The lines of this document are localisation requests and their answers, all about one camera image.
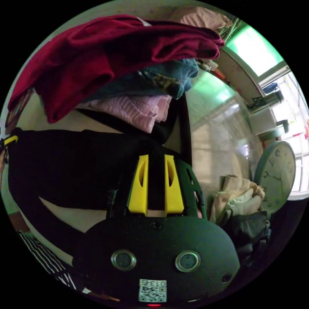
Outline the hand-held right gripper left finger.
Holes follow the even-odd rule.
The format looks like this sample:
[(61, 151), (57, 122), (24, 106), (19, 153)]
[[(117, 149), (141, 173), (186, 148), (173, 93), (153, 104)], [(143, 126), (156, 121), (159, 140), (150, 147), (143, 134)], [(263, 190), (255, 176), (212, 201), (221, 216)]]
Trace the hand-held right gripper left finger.
[(149, 156), (139, 157), (133, 178), (128, 210), (130, 213), (147, 215), (148, 210), (148, 171)]

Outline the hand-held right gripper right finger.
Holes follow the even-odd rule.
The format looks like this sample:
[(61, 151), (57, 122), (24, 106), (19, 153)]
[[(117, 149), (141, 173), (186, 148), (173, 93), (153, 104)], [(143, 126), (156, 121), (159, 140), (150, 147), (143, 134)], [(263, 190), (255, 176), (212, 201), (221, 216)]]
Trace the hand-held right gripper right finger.
[(177, 169), (172, 155), (164, 155), (164, 188), (165, 188), (165, 215), (182, 214), (184, 204), (177, 174)]

